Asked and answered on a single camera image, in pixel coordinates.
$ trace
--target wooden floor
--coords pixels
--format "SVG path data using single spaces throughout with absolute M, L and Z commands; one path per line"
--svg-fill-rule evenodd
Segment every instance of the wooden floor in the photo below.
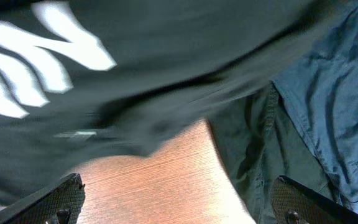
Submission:
M 75 170 L 86 184 L 81 224 L 253 223 L 204 122 L 150 158 L 109 157 Z

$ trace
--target clothing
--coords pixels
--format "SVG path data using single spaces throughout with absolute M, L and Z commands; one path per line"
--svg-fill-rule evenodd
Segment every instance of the clothing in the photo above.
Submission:
M 340 0 L 97 0 L 0 12 L 0 205 L 90 159 L 150 155 L 266 85 L 343 8 Z
M 285 175 L 328 199 L 336 191 L 288 117 L 270 84 L 209 118 L 229 178 L 257 223 L 277 223 L 271 205 L 274 180 Z
M 358 3 L 274 82 L 341 203 L 358 212 Z

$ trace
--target black pants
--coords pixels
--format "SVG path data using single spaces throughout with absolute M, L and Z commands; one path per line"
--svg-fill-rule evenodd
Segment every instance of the black pants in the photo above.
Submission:
M 270 191 L 279 175 L 335 199 L 273 85 L 231 103 L 209 122 L 229 178 L 257 223 L 276 223 Z

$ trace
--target white print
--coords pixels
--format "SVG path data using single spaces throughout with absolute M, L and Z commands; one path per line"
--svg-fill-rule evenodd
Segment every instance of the white print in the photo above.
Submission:
M 73 88 L 65 67 L 45 49 L 65 55 L 90 70 L 109 70 L 116 66 L 101 41 L 76 20 L 67 2 L 35 3 L 32 4 L 32 11 L 45 28 L 67 42 L 46 39 L 10 22 L 0 21 L 0 47 L 27 60 L 36 71 L 44 91 L 65 93 Z M 13 118 L 28 115 L 12 99 L 9 89 L 12 96 L 23 105 L 42 107 L 49 102 L 36 75 L 19 60 L 0 53 L 0 72 L 9 85 L 8 88 L 0 80 L 1 115 Z

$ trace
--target wooden surface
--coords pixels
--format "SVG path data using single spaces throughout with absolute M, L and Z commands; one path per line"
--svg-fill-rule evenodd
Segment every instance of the wooden surface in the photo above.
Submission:
M 204 122 L 150 158 L 109 157 L 77 169 L 86 184 L 78 223 L 253 223 Z

